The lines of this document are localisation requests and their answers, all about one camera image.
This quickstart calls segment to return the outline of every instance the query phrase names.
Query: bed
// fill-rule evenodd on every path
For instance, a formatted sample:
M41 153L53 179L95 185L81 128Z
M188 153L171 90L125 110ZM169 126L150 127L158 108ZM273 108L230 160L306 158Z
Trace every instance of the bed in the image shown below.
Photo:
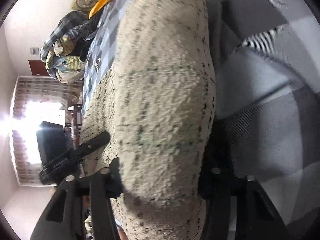
M93 92L112 65L116 55L116 33L130 0L111 0L101 14L97 33L88 51L84 73L82 114L88 108Z
M84 115L114 60L128 1L104 8L85 70ZM227 131L235 174L258 178L299 239L320 208L319 12L310 0L207 0L207 7L216 122Z

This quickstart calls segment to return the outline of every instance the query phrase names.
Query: wall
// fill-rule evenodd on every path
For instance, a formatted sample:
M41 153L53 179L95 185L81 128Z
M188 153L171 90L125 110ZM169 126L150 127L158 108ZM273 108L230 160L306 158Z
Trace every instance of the wall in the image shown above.
M29 240L35 225L52 196L51 187L21 187L2 209L21 240Z
M0 209L18 189L14 173L9 144L7 121L17 73L12 65L4 35L4 26L0 27Z
M58 25L71 11L72 0L18 0L4 26L7 45L18 75L31 75L28 59L40 59L30 54L31 47L42 47Z

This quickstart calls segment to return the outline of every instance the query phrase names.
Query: white fuzzy cushion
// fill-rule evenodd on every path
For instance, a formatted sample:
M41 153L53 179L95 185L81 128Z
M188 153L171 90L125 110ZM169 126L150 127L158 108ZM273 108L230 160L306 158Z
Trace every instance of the white fuzzy cushion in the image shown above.
M112 136L86 168L120 157L125 190L112 204L129 239L199 239L205 202L197 183L214 80L205 0L132 0L82 133Z

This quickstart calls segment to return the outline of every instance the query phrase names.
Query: curtain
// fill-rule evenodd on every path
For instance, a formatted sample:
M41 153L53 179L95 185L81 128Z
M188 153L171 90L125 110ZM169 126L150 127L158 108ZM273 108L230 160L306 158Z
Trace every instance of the curtain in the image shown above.
M79 101L82 86L82 81L64 84L51 77L18 77L11 108L11 152L21 185L42 185L38 175L42 167L36 142L38 125L50 122L57 109L65 110L66 119L68 107Z

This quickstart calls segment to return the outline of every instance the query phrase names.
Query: crumpled clothing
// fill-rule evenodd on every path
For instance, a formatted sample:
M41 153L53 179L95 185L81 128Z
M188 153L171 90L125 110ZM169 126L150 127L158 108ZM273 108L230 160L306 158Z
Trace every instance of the crumpled clothing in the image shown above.
M85 24L78 25L68 30L61 38L57 39L54 43L54 52L59 57L64 57L69 55L75 48L76 43L87 36L90 35L91 28L89 26L89 21Z
M72 83L84 77L85 62L79 56L57 57L49 51L45 62L47 72L62 83Z
M83 69L85 63L80 60L79 56L54 56L51 66L61 71Z
M45 68L47 69L47 72L50 76L54 77L55 79L57 79L57 76L56 76L56 72L55 72L55 69L52 68L51 66L51 62L53 60L53 56L54 56L54 51L53 50L50 50L48 55L47 55L47 59L45 61Z
M61 83L73 83L79 81L84 77L84 69L81 70L67 70L67 71L56 71L57 79Z
M48 53L53 49L53 44L57 39L61 38L70 29L75 26L83 25L88 22L88 16L80 11L71 11L63 17L50 37L45 41L43 47L40 49L40 58L46 62Z
M84 221L84 227L85 227L85 230L86 230L87 239L88 239L88 237L93 237L93 228L92 228L91 216L88 216L88 218Z
M70 54L74 48L75 44L70 39L70 36L65 34L55 42L54 53L58 57L63 57Z

